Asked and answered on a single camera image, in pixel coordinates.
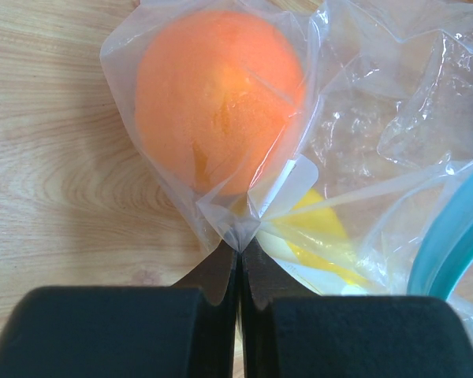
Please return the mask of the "orange toy orange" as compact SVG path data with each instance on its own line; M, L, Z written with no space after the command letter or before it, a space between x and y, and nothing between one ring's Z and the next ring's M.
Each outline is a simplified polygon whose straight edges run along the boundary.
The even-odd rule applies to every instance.
M143 151L200 194L245 192L296 146L304 72L291 43L249 13L199 11L151 41L138 68Z

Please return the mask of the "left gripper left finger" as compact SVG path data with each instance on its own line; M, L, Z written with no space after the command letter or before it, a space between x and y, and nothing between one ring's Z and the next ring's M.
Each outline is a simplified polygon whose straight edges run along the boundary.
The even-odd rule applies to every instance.
M224 243L168 287L39 287L2 330L0 377L229 377L236 315Z

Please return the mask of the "yellow toy bell pepper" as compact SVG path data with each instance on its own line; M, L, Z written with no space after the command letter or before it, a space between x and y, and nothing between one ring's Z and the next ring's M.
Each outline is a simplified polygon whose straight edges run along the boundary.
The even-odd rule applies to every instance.
M335 210L314 188L285 188L260 209L256 238L280 267L320 295L368 295L356 248Z

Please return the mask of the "clear blue zip bag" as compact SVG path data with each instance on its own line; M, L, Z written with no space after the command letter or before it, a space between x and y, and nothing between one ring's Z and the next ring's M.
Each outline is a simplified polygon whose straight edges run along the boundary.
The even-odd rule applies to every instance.
M200 194L152 161L135 123L139 64L168 24L249 13L291 43L304 72L295 149L243 193ZM243 250L283 187L314 188L356 248L369 295L433 295L473 343L473 3L324 1L308 15L268 1L142 1L107 37L102 70L124 126L203 246Z

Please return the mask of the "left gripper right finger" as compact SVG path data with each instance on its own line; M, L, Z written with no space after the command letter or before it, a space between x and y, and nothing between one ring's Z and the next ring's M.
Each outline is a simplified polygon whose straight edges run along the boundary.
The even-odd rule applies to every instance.
M473 377L473 346L440 299L317 295L257 242L240 261L248 377Z

